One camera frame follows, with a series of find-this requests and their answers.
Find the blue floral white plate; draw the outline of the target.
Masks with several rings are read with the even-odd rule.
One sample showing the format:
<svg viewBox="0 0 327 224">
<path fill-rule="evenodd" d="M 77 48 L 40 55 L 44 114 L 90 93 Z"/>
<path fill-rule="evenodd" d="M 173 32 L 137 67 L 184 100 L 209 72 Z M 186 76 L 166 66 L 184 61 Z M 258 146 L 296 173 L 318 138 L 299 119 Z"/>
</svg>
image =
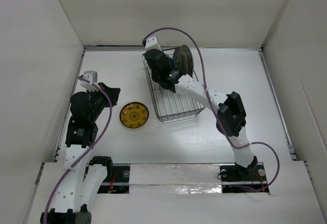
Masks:
<svg viewBox="0 0 327 224">
<path fill-rule="evenodd" d="M 191 51 L 186 52 L 186 61 L 187 61 L 187 74 L 193 77 L 194 73 L 194 60 Z"/>
</svg>

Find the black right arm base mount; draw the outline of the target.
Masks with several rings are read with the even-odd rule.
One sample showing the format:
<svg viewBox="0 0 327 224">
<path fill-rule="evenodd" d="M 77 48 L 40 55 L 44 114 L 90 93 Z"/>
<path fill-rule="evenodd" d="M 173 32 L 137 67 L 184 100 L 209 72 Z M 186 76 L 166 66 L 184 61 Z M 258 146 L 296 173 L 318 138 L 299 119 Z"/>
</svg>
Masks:
<svg viewBox="0 0 327 224">
<path fill-rule="evenodd" d="M 264 166 L 256 165 L 253 169 L 243 168 L 234 164 L 220 165 L 220 179 L 223 182 L 254 182 L 266 183 L 266 173 Z"/>
</svg>

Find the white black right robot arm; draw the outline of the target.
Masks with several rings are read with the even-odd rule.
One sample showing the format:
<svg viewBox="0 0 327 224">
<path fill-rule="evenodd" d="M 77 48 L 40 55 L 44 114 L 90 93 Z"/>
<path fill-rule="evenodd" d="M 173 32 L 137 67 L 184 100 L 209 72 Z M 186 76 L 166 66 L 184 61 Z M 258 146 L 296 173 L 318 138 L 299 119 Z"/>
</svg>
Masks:
<svg viewBox="0 0 327 224">
<path fill-rule="evenodd" d="M 234 157 L 234 172 L 242 180 L 254 175 L 258 160 L 246 135 L 246 112 L 240 95 L 219 93 L 208 89 L 193 77 L 193 56 L 187 50 L 181 57 L 173 58 L 162 51 L 152 49 L 144 53 L 151 70 L 151 78 L 160 87 L 188 97 L 209 108 L 216 116 L 216 127 L 227 137 Z"/>
</svg>

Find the yellow plate brown rim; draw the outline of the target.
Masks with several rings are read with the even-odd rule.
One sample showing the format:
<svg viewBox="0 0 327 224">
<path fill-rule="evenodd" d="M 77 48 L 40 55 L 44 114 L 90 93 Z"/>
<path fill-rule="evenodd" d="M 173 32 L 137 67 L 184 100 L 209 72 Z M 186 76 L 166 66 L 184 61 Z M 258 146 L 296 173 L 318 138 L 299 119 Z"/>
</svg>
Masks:
<svg viewBox="0 0 327 224">
<path fill-rule="evenodd" d="M 129 129 L 142 127 L 149 119 L 148 108 L 140 102 L 126 104 L 119 113 L 120 122 Z"/>
</svg>

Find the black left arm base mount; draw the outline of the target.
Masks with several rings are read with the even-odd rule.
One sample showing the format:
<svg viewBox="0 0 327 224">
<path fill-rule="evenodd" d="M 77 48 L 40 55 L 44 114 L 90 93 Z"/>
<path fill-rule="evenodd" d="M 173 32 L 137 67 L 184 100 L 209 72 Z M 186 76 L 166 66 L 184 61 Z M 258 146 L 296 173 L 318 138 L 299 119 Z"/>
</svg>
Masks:
<svg viewBox="0 0 327 224">
<path fill-rule="evenodd" d="M 102 182 L 98 193 L 129 193 L 130 164 L 114 164 L 113 171 Z"/>
</svg>

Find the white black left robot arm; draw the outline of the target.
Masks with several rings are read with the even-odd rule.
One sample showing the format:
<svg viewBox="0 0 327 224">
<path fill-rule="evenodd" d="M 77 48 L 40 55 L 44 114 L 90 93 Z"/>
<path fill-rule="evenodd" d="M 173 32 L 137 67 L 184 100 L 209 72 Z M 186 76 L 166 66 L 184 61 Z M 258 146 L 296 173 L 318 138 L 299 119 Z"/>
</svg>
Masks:
<svg viewBox="0 0 327 224">
<path fill-rule="evenodd" d="M 114 174 L 109 156 L 91 156 L 100 141 L 96 120 L 118 102 L 120 88 L 89 83 L 90 90 L 71 96 L 65 140 L 64 173 L 51 192 L 40 223 L 91 223 L 90 205 L 103 181 Z"/>
</svg>

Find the grey deer pattern plate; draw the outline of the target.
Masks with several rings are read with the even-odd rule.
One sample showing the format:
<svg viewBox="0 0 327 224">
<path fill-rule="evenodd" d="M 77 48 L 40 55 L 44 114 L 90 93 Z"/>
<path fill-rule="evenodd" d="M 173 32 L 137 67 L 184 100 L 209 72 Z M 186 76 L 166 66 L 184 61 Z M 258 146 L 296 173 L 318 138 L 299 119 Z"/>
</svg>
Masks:
<svg viewBox="0 0 327 224">
<path fill-rule="evenodd" d="M 173 53 L 173 60 L 175 62 L 176 68 L 187 74 L 187 61 L 186 52 L 191 51 L 187 45 L 181 45 L 175 48 Z"/>
</svg>

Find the dark blue leaf plate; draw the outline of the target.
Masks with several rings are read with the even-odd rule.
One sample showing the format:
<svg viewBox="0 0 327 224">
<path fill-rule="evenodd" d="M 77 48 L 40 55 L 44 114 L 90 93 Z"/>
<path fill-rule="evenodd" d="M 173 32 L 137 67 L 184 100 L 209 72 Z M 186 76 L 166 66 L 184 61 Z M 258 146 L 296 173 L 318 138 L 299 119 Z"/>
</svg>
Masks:
<svg viewBox="0 0 327 224">
<path fill-rule="evenodd" d="M 169 60 L 170 67 L 175 68 L 176 66 L 174 60 L 170 56 L 168 56 L 168 60 Z"/>
</svg>

